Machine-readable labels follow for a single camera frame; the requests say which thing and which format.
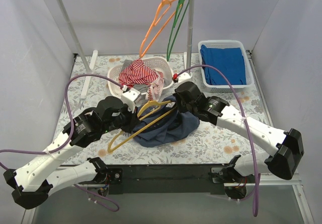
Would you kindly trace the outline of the navy blue tank top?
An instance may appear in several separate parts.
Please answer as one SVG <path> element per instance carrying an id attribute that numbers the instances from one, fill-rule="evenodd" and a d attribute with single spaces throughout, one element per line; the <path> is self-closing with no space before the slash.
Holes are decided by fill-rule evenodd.
<path id="1" fill-rule="evenodd" d="M 150 124 L 171 109 L 170 106 L 161 106 L 155 113 L 141 120 L 132 133 Z M 133 139 L 143 147 L 157 147 L 186 138 L 199 127 L 199 124 L 200 120 L 190 112 L 180 113 L 178 110 L 174 110 Z"/>

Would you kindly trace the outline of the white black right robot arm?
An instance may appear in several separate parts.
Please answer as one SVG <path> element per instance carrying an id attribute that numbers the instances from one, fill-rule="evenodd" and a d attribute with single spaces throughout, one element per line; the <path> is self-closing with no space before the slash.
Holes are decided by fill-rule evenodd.
<path id="1" fill-rule="evenodd" d="M 272 173 L 290 180 L 304 155 L 301 133 L 277 129 L 251 117 L 244 117 L 222 98 L 206 97 L 193 82 L 184 82 L 175 89 L 174 97 L 180 112 L 190 112 L 199 120 L 228 129 L 252 140 L 264 153 L 237 155 L 217 173 L 219 178 L 239 182 L 250 175 Z"/>

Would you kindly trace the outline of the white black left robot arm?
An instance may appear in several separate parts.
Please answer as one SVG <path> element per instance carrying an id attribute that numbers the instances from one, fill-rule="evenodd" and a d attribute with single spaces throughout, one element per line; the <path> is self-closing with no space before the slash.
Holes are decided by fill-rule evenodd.
<path id="1" fill-rule="evenodd" d="M 83 164 L 59 170 L 67 159 L 100 140 L 103 134 L 129 130 L 138 120 L 134 100 L 108 96 L 96 107 L 85 109 L 68 123 L 44 154 L 18 169 L 4 172 L 6 183 L 12 187 L 16 204 L 32 209 L 42 204 L 53 193 L 74 184 L 94 181 L 105 182 L 107 165 L 99 158 L 89 158 Z"/>

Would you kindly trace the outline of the green clothes hanger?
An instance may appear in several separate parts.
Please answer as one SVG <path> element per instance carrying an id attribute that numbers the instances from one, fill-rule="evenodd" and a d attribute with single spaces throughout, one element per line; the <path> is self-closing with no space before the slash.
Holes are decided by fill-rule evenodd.
<path id="1" fill-rule="evenodd" d="M 167 45 L 167 53 L 166 53 L 167 61 L 170 60 L 172 49 L 175 44 L 177 35 L 179 33 L 182 22 L 184 20 L 184 17 L 186 15 L 186 12 L 187 12 L 187 9 L 189 6 L 189 2 L 190 2 L 190 0 L 178 0 L 175 14 L 174 14 L 174 20 L 173 20 L 173 24 L 172 24 L 171 32 L 170 32 L 170 36 L 169 36 L 169 41 L 168 41 L 168 45 Z"/>

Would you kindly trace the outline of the grey garment in basket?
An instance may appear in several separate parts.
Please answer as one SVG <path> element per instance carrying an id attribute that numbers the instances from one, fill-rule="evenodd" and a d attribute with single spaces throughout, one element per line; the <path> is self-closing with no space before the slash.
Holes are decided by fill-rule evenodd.
<path id="1" fill-rule="evenodd" d="M 141 59 L 135 61 L 126 59 L 123 62 L 118 80 L 119 83 L 144 93 L 150 83 L 150 74 L 151 69 L 145 66 Z"/>

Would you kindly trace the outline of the silver clothes rack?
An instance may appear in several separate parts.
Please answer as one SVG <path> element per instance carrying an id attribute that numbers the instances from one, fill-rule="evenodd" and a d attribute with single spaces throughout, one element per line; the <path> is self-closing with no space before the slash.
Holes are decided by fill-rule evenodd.
<path id="1" fill-rule="evenodd" d="M 64 6 L 64 3 L 62 0 L 56 0 L 58 3 L 58 6 L 60 8 L 60 11 L 65 19 L 65 22 L 67 23 L 68 30 L 71 34 L 71 37 L 73 39 L 73 42 L 76 47 L 76 53 L 81 57 L 83 65 L 86 69 L 86 72 L 91 73 L 95 67 L 95 64 L 98 59 L 98 51 L 94 50 L 92 54 L 91 61 L 88 62 L 85 56 L 85 53 L 82 49 L 81 43 L 76 35 L 75 29 L 72 25 L 72 22 L 69 18 L 69 15 L 67 13 L 67 10 Z M 193 19 L 194 19 L 194 4 L 195 0 L 189 0 L 189 14 L 188 14 L 188 35 L 187 35 L 187 51 L 183 53 L 184 57 L 184 67 L 185 69 L 189 68 L 191 66 L 191 58 L 192 58 L 192 40 L 193 40 Z"/>

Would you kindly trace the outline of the white oval laundry basket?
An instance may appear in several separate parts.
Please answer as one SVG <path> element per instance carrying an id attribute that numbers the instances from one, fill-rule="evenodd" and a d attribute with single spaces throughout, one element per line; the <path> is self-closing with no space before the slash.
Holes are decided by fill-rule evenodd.
<path id="1" fill-rule="evenodd" d="M 166 92 L 173 85 L 172 76 L 174 74 L 173 70 L 169 66 L 168 62 L 165 58 L 155 56 L 155 57 L 148 57 L 142 60 L 144 66 L 156 71 L 158 74 L 163 76 L 163 89 L 160 93 L 157 94 L 156 99 L 158 100 L 162 94 Z M 119 75 L 125 69 L 126 66 L 129 66 L 125 62 L 123 64 L 114 66 L 109 69 L 107 73 L 107 77 L 112 79 L 115 82 L 119 82 Z M 113 84 L 112 82 L 108 82 L 109 90 L 112 96 L 120 98 L 122 95 L 121 89 Z"/>

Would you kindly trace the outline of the red white striped garment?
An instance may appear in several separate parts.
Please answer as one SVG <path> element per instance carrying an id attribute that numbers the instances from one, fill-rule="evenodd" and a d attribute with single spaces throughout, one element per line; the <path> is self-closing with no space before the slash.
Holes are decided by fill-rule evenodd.
<path id="1" fill-rule="evenodd" d="M 158 101 L 164 88 L 164 74 L 146 66 L 140 58 L 120 72 L 118 81 L 130 88 L 139 85 L 145 87 L 148 100 Z"/>

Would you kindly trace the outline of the floral table mat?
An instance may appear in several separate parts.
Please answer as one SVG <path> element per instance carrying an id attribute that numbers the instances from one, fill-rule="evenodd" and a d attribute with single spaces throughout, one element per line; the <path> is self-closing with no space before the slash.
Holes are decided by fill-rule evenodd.
<path id="1" fill-rule="evenodd" d="M 137 59 L 138 55 L 99 56 L 94 68 L 94 73 L 107 75 L 108 71 L 124 63 L 124 60 Z M 174 73 L 184 68 L 183 53 L 173 53 L 169 62 Z M 264 107 L 262 94 L 258 83 L 248 89 L 237 92 L 247 117 L 252 117 L 262 123 L 270 125 L 267 110 Z M 85 100 L 80 100 L 84 78 L 74 80 L 69 86 L 68 99 L 73 116 L 79 115 L 84 109 L 94 107 L 101 100 L 110 95 L 108 81 L 92 78 L 88 95 Z M 65 103 L 63 102 L 58 119 L 55 139 L 69 120 Z M 207 122 L 200 122 L 199 127 L 183 140 L 163 144 L 161 146 L 147 148 L 131 140 L 113 153 L 107 152 L 108 143 L 119 130 L 104 134 L 99 141 L 90 144 L 85 150 L 78 152 L 69 158 L 65 164 L 78 165 L 87 158 L 100 157 L 106 164 L 205 164 L 205 163 L 228 163 L 234 156 L 251 155 L 250 143 L 238 134 L 214 126 Z"/>

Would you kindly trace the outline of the blue folded cloth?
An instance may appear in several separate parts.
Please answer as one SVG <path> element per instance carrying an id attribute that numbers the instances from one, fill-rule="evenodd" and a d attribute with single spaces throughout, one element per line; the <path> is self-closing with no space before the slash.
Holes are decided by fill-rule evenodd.
<path id="1" fill-rule="evenodd" d="M 221 71 L 231 85 L 246 85 L 245 60 L 241 49 L 201 46 L 202 63 Z"/>

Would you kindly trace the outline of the white rectangular basket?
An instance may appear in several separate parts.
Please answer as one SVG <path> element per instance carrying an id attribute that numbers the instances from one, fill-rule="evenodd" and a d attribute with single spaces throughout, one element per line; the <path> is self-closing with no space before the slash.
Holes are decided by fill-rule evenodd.
<path id="1" fill-rule="evenodd" d="M 236 91 L 254 86 L 254 77 L 244 45 L 237 40 L 203 40 L 198 43 L 202 82 L 207 92 L 230 92 L 223 75 Z"/>

